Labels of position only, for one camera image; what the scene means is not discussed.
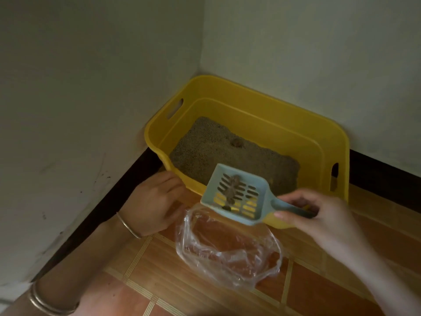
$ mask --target thin bracelet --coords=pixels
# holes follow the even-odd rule
[[[117,215],[117,217],[119,218],[119,220],[121,221],[121,223],[124,224],[125,227],[127,227],[127,229],[130,231],[130,233],[132,233],[137,239],[141,239],[142,237],[140,237],[139,235],[137,235],[134,231],[132,231],[132,229],[129,227],[129,225],[126,224],[125,221],[123,221],[123,219],[121,218],[120,214],[118,212],[115,213]]]
[[[79,306],[79,302],[74,306],[72,309],[58,309],[50,306],[46,302],[44,302],[38,295],[37,289],[36,289],[36,282],[32,283],[29,292],[29,301],[40,311],[43,313],[49,315],[49,316],[68,316],[75,312],[75,310]]]

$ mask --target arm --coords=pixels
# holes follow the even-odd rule
[[[290,212],[276,212],[275,216],[313,237],[329,255],[355,273],[386,315],[421,315],[419,298],[370,246],[344,201],[307,189],[279,199],[298,207],[309,206],[318,213],[313,219]]]
[[[168,227],[181,213],[182,207],[171,214],[168,210],[184,191],[184,184],[175,174],[158,173],[136,187],[119,213],[137,235],[153,234]],[[39,280],[39,296],[55,308],[71,309],[95,275],[133,238],[116,216],[100,224],[77,249]],[[25,293],[3,315],[45,314],[32,305]]]

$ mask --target litter scoop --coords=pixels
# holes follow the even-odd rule
[[[267,214],[275,211],[288,211],[306,218],[316,216],[276,198],[263,177],[224,164],[216,166],[200,202],[245,225],[261,223]]]

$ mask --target clear plastic bag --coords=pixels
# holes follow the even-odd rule
[[[201,204],[177,227],[176,249],[190,268],[231,289],[253,289],[282,263],[282,246],[265,224],[246,226]]]

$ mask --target person's left arm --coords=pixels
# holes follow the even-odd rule
[[[168,210],[185,190],[186,187],[174,173],[158,173],[136,187],[119,214],[135,234],[148,236],[167,228],[180,215],[184,206],[172,213]],[[114,215],[38,281],[39,296],[52,307],[71,309],[97,273],[131,239],[134,236]],[[24,293],[2,315],[45,314],[35,308],[28,294]]]

